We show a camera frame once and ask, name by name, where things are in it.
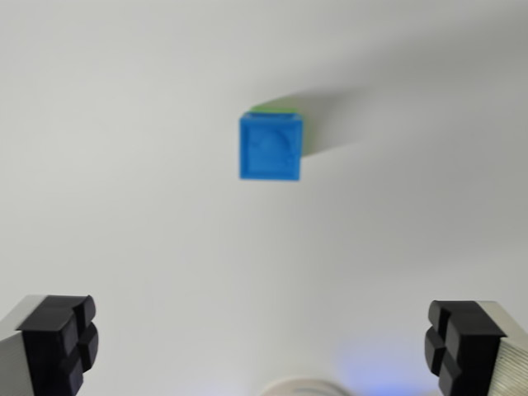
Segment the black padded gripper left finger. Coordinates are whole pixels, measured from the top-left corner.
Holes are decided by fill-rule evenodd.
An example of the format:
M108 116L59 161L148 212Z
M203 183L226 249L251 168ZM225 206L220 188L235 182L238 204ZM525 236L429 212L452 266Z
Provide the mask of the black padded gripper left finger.
M1 394L74 396L97 358L93 297L27 295L1 320Z

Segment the black padded gripper right finger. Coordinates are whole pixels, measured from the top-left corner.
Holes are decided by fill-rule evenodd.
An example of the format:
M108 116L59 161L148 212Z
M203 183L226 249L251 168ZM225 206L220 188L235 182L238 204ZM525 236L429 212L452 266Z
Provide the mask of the black padded gripper right finger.
M527 394L527 331L499 303L434 300L428 319L425 359L442 394Z

